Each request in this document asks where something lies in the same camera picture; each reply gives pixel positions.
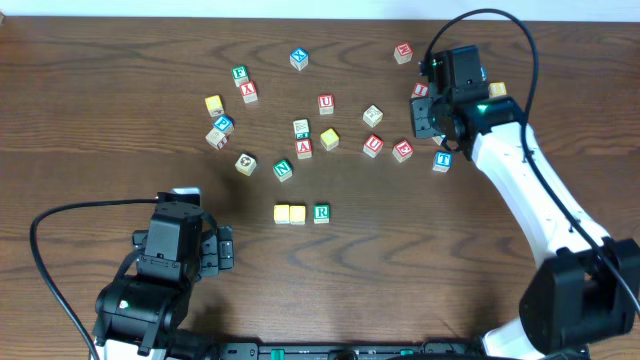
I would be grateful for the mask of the yellow C block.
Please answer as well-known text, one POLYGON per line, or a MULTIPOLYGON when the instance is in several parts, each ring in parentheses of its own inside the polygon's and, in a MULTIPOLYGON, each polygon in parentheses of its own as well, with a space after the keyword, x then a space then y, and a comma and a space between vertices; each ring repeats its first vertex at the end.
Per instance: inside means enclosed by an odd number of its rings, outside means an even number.
POLYGON ((276 224, 289 224, 290 206, 288 204, 276 204, 273 208, 273 217, 276 224))

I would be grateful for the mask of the yellow O block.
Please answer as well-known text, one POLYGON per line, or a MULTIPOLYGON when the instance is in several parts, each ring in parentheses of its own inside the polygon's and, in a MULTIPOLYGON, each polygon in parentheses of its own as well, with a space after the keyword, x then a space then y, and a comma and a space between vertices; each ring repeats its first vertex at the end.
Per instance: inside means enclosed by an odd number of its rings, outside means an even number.
POLYGON ((289 207, 289 223, 292 225, 304 225, 306 223, 305 205, 291 205, 289 207))

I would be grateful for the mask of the green R block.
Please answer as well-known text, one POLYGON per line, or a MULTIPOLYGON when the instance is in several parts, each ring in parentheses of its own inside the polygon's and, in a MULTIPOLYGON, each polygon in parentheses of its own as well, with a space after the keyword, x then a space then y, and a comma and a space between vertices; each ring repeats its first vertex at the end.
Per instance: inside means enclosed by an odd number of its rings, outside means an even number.
POLYGON ((317 204, 314 206, 313 220, 315 224, 328 224, 330 218, 330 206, 328 204, 317 204))

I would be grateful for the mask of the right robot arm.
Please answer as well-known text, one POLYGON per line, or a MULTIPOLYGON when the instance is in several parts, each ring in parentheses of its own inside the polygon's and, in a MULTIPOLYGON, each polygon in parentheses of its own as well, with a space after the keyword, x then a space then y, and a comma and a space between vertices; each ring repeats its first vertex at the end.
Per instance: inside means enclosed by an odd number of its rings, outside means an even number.
POLYGON ((481 340, 490 357, 542 359, 629 333, 639 313, 639 246, 615 241, 577 203, 509 96, 410 102, 419 138, 455 141, 520 225, 536 273, 518 315, 481 340))

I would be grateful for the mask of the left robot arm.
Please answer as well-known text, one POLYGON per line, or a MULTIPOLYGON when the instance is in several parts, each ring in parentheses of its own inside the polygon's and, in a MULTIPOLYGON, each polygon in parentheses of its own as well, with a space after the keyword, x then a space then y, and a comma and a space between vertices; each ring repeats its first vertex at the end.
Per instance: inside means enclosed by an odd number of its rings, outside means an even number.
POLYGON ((179 328, 195 284, 234 267, 232 228, 198 195, 161 193, 147 230, 96 300, 99 359, 217 359, 219 345, 179 328))

